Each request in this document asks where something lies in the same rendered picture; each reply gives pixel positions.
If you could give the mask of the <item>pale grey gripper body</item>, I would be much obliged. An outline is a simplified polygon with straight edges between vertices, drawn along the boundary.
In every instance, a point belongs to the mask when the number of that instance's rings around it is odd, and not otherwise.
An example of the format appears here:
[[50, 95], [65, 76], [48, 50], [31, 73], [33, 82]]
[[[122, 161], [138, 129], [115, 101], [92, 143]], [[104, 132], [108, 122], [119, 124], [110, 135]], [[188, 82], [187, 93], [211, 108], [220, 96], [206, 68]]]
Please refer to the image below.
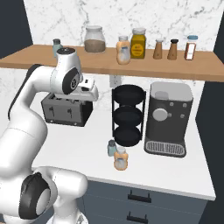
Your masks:
[[99, 93], [96, 86], [93, 86], [91, 89], [78, 87], [71, 94], [55, 94], [55, 96], [61, 99], [96, 102], [99, 98]]

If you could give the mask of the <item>orange condiment bottle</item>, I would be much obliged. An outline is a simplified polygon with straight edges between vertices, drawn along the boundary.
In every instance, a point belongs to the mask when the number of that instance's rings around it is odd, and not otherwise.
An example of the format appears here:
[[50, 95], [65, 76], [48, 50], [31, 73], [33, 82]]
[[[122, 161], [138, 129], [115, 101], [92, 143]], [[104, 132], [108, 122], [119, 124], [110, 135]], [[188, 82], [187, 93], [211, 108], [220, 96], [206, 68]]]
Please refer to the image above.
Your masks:
[[130, 42], [127, 36], [120, 36], [116, 44], [116, 60], [119, 65], [130, 63]]
[[128, 167], [129, 155], [124, 147], [118, 147], [114, 153], [114, 167], [118, 171], [124, 171]]

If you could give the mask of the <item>pale blue shaker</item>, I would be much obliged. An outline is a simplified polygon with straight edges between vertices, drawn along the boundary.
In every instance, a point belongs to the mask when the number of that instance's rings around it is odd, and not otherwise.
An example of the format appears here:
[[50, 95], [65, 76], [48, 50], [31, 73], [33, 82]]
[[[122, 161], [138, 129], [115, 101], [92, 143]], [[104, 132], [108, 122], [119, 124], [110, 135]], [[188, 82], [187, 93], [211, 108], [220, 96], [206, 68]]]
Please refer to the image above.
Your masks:
[[63, 45], [60, 43], [60, 40], [58, 38], [55, 38], [53, 40], [53, 45], [52, 45], [52, 51], [53, 51], [54, 57], [57, 57], [57, 51], [62, 47]]
[[108, 156], [113, 157], [116, 152], [116, 142], [111, 139], [108, 141]]

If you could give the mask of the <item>brown shaker with white cap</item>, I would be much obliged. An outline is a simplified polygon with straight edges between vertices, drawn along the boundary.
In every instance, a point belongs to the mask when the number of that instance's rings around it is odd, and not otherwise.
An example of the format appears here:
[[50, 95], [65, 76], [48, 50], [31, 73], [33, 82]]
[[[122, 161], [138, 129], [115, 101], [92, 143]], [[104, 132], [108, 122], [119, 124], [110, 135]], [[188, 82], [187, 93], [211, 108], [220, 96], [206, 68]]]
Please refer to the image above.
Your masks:
[[162, 59], [162, 44], [163, 44], [162, 39], [157, 39], [156, 40], [156, 46], [155, 46], [154, 53], [153, 53], [153, 59], [154, 60], [161, 60]]

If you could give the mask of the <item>brown shaker with black cap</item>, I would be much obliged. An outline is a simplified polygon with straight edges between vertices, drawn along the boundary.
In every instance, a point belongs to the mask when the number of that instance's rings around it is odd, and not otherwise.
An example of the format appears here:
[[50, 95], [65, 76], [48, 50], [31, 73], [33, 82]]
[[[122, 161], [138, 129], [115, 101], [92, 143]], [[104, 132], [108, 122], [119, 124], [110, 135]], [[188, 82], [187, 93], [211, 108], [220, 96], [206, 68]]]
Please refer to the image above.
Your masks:
[[178, 44], [177, 39], [172, 39], [171, 40], [171, 46], [167, 55], [168, 60], [175, 60], [177, 58], [177, 44]]

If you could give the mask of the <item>spice bottle with blue cap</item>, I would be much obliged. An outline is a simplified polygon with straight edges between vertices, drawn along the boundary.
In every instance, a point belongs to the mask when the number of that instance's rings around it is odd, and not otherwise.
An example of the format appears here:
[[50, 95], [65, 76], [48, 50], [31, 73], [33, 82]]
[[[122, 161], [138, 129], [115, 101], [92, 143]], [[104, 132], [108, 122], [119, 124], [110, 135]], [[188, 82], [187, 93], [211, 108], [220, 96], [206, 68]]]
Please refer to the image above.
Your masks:
[[185, 46], [185, 60], [193, 60], [197, 40], [198, 40], [197, 35], [189, 35], [187, 37], [187, 42]]

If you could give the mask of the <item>dark grey toaster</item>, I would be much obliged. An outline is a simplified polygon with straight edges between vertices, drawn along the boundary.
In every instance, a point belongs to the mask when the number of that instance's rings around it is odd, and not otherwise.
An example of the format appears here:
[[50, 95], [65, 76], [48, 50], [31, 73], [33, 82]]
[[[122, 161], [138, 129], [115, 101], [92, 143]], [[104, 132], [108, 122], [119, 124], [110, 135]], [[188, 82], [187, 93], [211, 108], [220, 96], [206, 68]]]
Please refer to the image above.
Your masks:
[[91, 101], [58, 98], [48, 94], [41, 102], [45, 121], [62, 125], [84, 127], [93, 111]]

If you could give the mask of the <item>black three-tier stand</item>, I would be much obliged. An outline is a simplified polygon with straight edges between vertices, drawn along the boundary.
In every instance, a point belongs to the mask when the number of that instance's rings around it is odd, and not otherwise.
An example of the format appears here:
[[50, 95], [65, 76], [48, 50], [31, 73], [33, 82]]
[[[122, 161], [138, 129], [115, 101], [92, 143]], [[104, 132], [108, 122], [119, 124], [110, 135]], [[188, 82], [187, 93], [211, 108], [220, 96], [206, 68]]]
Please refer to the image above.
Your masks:
[[143, 139], [146, 92], [139, 86], [125, 84], [112, 90], [112, 137], [124, 147]]

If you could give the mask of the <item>glass jar with brown contents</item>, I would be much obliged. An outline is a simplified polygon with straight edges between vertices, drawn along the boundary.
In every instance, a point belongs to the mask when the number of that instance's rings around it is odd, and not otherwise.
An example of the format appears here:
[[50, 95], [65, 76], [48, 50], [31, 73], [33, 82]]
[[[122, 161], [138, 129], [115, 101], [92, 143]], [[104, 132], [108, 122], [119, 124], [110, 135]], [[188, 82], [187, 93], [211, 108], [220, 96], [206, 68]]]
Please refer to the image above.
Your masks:
[[88, 53], [103, 53], [105, 51], [106, 42], [101, 26], [90, 25], [86, 27], [84, 48]]

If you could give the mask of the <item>yellow jar with grey lid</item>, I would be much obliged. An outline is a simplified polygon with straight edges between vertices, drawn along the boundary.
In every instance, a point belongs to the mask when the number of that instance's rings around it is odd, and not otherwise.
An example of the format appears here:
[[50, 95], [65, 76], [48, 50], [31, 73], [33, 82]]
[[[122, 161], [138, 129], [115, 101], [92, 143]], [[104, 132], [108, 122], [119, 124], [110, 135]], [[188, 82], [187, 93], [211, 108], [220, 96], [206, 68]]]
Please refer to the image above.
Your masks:
[[134, 28], [132, 30], [132, 38], [130, 41], [130, 57], [132, 59], [143, 59], [145, 56], [145, 28]]

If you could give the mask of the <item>dark grey coffee machine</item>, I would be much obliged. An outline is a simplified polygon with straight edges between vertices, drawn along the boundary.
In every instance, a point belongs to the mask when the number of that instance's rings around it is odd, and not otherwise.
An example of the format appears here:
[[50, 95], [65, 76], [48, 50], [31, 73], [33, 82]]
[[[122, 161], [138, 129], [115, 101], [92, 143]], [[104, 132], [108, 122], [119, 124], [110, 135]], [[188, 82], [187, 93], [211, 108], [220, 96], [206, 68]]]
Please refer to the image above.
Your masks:
[[192, 90], [185, 83], [153, 82], [150, 85], [144, 150], [154, 155], [183, 158], [192, 105]]

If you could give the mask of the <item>grey-blue drawer front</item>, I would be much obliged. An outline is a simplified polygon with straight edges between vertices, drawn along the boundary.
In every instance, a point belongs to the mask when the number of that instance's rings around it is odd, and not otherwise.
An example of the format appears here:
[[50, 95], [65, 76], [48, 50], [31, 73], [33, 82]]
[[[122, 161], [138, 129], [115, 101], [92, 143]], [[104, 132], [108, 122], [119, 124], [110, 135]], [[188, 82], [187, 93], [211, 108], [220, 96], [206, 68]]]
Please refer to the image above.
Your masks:
[[[146, 197], [150, 194], [151, 203], [139, 202], [128, 199], [128, 194], [132, 190], [135, 195]], [[128, 187], [123, 185], [113, 185], [97, 181], [88, 181], [87, 194], [99, 196], [106, 199], [123, 200], [128, 202], [139, 202], [142, 205], [161, 207], [179, 212], [187, 212], [190, 214], [203, 214], [207, 205], [204, 199], [195, 199], [191, 197], [179, 196], [164, 192], [154, 192], [150, 190]]]
[[170, 209], [145, 206], [140, 203], [105, 199], [88, 195], [84, 197], [84, 207], [89, 224], [141, 224], [126, 220], [132, 216], [143, 218], [147, 214], [148, 224], [199, 224], [200, 215], [172, 211]]

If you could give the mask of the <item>white wall outlet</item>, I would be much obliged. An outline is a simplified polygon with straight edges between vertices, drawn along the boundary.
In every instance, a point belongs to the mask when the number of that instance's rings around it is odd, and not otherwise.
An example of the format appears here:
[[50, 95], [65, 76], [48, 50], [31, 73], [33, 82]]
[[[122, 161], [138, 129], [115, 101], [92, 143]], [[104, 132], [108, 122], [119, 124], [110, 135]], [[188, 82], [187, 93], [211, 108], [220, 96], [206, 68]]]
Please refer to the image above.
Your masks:
[[109, 86], [111, 88], [116, 88], [122, 84], [122, 77], [120, 75], [110, 75], [109, 76]]

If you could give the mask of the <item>wooden wall shelf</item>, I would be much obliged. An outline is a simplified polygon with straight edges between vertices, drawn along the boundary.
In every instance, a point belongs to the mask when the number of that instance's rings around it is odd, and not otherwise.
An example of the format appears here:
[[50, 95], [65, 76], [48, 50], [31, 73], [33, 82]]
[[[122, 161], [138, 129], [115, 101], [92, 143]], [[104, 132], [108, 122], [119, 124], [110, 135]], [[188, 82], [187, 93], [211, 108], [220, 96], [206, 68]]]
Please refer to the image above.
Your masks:
[[[116, 61], [116, 49], [109, 47], [106, 52], [92, 54], [82, 46], [76, 46], [81, 69], [86, 74], [115, 74], [151, 78], [181, 79], [192, 81], [224, 82], [224, 64], [213, 52], [196, 52], [193, 60], [185, 60], [184, 52], [178, 51], [176, 60], [167, 59], [163, 50], [162, 59], [153, 59], [153, 51], [146, 50], [144, 59], [133, 59], [121, 66]], [[31, 45], [0, 59], [0, 67], [28, 69], [33, 64], [55, 67], [51, 45]]]

